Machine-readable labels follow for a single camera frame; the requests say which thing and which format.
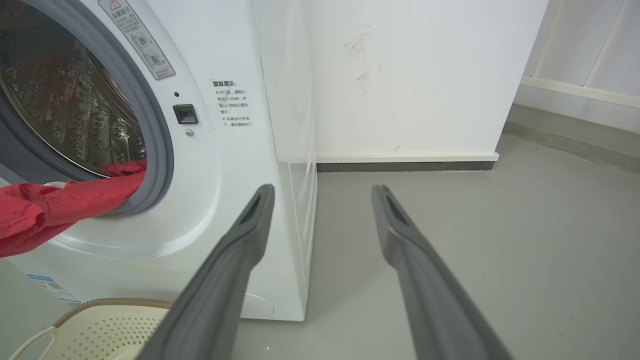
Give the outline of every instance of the beige plastic basket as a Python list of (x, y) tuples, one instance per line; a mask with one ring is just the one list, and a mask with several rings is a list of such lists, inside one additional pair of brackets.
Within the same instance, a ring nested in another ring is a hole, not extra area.
[(40, 360), (133, 360), (171, 306), (167, 301), (127, 298), (85, 302), (28, 339), (9, 360), (46, 336), (52, 340)]

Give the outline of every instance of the red cloth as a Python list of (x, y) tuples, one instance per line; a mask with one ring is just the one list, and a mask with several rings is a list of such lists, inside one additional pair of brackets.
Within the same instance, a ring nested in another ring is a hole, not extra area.
[(146, 160), (103, 167), (109, 179), (0, 188), (0, 258), (31, 251), (76, 222), (108, 213), (140, 187)]

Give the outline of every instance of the warning triangle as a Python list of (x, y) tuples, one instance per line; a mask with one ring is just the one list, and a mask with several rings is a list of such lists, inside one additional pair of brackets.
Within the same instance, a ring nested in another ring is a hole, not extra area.
[(111, 5), (111, 11), (117, 10), (122, 7), (117, 0), (109, 0), (109, 4)]

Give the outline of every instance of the front-loading washing machine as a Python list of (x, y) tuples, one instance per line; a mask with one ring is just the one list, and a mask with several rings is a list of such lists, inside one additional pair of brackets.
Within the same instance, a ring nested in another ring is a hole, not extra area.
[(268, 247), (243, 316), (304, 319), (317, 183), (308, 4), (0, 4), (3, 184), (147, 161), (118, 209), (10, 257), (52, 296), (174, 300), (262, 184)]

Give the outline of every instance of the black square latch hole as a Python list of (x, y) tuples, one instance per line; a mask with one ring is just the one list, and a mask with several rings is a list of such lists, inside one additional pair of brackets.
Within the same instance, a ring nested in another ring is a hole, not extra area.
[(178, 118), (178, 124), (197, 124), (198, 117), (193, 105), (173, 105), (173, 111)]

